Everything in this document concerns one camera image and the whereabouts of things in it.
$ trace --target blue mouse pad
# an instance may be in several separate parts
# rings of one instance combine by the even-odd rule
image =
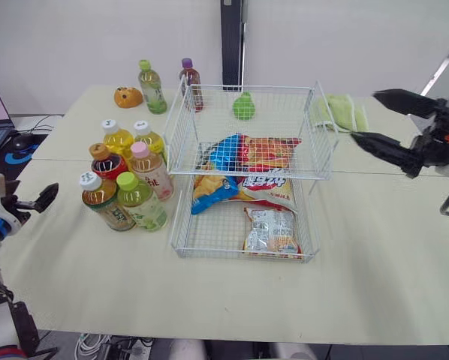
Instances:
[[[31,161],[32,153],[46,139],[46,134],[34,134],[33,144],[23,150],[15,150],[11,140],[0,148],[0,173],[6,180],[16,180],[26,165]]]

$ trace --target white bottle cap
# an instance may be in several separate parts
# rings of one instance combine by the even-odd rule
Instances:
[[[99,189],[102,183],[103,181],[101,180],[101,178],[93,171],[88,171],[84,174],[81,174],[80,185],[83,190],[94,191],[96,189]]]
[[[136,134],[138,135],[147,135],[151,132],[151,126],[147,123],[147,121],[136,121],[134,123],[134,129],[136,130]]]
[[[106,134],[114,134],[118,132],[119,126],[116,120],[112,120],[111,118],[103,120],[101,126]]]

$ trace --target green towel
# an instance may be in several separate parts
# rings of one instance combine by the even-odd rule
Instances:
[[[350,95],[328,94],[326,99],[338,131],[368,131],[365,108],[364,106],[356,107]],[[316,125],[324,124],[333,128],[333,120],[330,118],[324,99],[318,99],[315,106],[312,123]]]

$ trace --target white wire rack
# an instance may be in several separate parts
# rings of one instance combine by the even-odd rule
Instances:
[[[233,114],[234,101],[243,92],[251,94],[255,105],[255,114],[249,120],[239,120]],[[164,132],[169,144],[170,173],[259,176],[265,175],[266,170],[251,169],[255,164],[281,157],[288,161],[284,177],[330,178],[331,155],[338,137],[318,82],[312,88],[191,85],[186,87],[180,103],[177,98]],[[242,161],[243,143],[235,141],[233,145],[227,144],[223,153],[216,153],[218,162],[224,166],[218,169],[203,166],[209,153],[235,134],[253,138],[255,146],[250,160]]]
[[[201,214],[191,215],[193,176],[176,178],[180,183],[179,202],[169,241],[180,257],[289,260],[307,263],[319,251],[319,237],[312,212],[314,186],[311,186],[309,193],[304,193],[300,180],[291,181],[297,208],[294,216],[294,236],[301,248],[301,253],[291,255],[243,250],[244,241],[252,227],[244,208],[259,209],[259,205],[240,201],[219,202]]]

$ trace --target snack bag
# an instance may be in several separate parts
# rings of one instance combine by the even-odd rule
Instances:
[[[243,135],[240,133],[228,136],[210,149],[209,162],[215,169],[222,171],[239,171],[237,160],[242,136]]]
[[[249,137],[241,135],[239,160],[243,171],[286,169],[290,165],[294,148],[301,144],[296,137]]]
[[[272,251],[283,253],[282,257],[301,254],[300,246],[294,238],[294,215],[292,212],[245,208],[245,213],[252,222],[252,230],[245,240],[243,250]]]
[[[240,134],[210,146],[202,155],[197,169],[234,171],[236,169],[237,154],[240,144]],[[226,175],[196,175],[194,177],[193,215],[203,212],[212,204],[229,199],[238,194],[236,180]]]
[[[272,169],[266,176],[242,178],[238,184],[240,192],[231,200],[249,201],[296,212],[291,181],[289,178],[282,178],[281,173],[281,169]]]
[[[194,177],[193,215],[203,212],[212,204],[238,194],[237,183],[231,176],[196,175]]]

